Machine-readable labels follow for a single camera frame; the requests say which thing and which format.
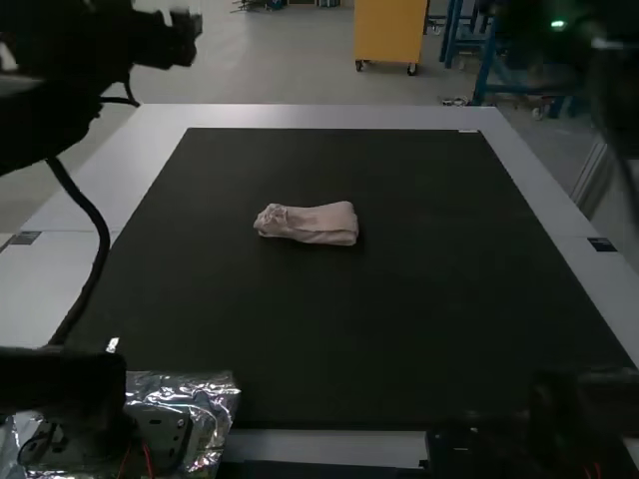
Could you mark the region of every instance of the red wire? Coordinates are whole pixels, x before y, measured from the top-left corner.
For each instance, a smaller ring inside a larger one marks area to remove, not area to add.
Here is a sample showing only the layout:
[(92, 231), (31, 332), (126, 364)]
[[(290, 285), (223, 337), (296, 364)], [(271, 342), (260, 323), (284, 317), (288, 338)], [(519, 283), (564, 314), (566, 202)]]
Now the red wire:
[(117, 479), (120, 479), (120, 477), (122, 476), (122, 473), (124, 472), (124, 466), (127, 464), (127, 459), (129, 459), (130, 452), (131, 452), (131, 443), (129, 443), (127, 452), (125, 453), (124, 457), (122, 458), (122, 462), (120, 463), (120, 470), (118, 471)]
[(155, 475), (153, 474), (153, 463), (151, 462), (151, 451), (149, 450), (149, 446), (147, 446), (143, 442), (142, 449), (144, 450), (144, 455), (147, 458), (147, 470), (149, 471), (149, 479), (155, 479)]

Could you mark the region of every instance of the aluminum foil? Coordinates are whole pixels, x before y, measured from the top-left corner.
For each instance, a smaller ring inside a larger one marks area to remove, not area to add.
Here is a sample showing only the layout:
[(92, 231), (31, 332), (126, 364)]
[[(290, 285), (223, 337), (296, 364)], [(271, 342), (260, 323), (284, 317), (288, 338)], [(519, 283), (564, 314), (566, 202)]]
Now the aluminum foil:
[[(146, 405), (188, 413), (193, 429), (184, 462), (173, 477), (213, 478), (222, 459), (240, 400), (240, 389), (229, 372), (162, 374), (127, 372), (127, 405)], [(0, 429), (0, 479), (97, 479), (106, 475), (68, 471), (29, 471), (17, 462), (24, 441), (35, 432), (41, 416), (17, 414)]]

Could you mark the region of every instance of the black table surface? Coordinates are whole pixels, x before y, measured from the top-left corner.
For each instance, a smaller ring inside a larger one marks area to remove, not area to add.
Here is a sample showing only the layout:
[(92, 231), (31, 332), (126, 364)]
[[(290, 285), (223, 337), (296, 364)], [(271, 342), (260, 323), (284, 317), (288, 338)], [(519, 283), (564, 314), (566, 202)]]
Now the black table surface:
[[(263, 239), (347, 200), (355, 246)], [(237, 426), (423, 429), (525, 407), (543, 368), (631, 366), (480, 133), (191, 129), (112, 249), (72, 346), (231, 370)]]

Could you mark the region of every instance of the gray floor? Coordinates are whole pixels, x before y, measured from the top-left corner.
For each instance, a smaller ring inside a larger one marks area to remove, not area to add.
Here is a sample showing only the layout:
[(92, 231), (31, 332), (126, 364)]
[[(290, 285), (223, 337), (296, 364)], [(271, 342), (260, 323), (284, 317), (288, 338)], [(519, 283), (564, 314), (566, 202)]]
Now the gray floor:
[[(138, 0), (151, 10), (172, 0)], [(441, 11), (437, 0), (431, 11)], [(234, 13), (229, 0), (199, 3), (205, 33), (191, 69), (162, 72), (138, 67), (132, 85), (146, 103), (281, 103), (438, 105), (442, 97), (472, 95), (476, 64), (464, 72), (437, 62), (440, 37), (424, 37), (421, 71), (408, 77), (405, 67), (375, 65), (357, 73), (352, 58), (352, 16), (348, 8), (290, 7), (280, 12)], [(110, 94), (121, 94), (114, 86)], [(587, 118), (535, 122), (530, 109), (498, 104), (561, 186), (569, 191), (594, 137)], [(88, 137), (62, 159), (80, 167), (132, 114), (105, 107)], [(0, 232), (12, 233), (57, 189), (43, 165), (0, 179)]]

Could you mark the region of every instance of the folded cloth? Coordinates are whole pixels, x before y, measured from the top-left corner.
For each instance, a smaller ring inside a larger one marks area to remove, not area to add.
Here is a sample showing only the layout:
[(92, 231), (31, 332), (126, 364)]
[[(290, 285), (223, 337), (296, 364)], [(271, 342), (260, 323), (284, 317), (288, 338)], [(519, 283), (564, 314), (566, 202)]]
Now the folded cloth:
[(357, 216), (349, 202), (314, 208), (271, 203), (258, 215), (253, 228), (267, 238), (341, 246), (355, 244), (359, 232)]

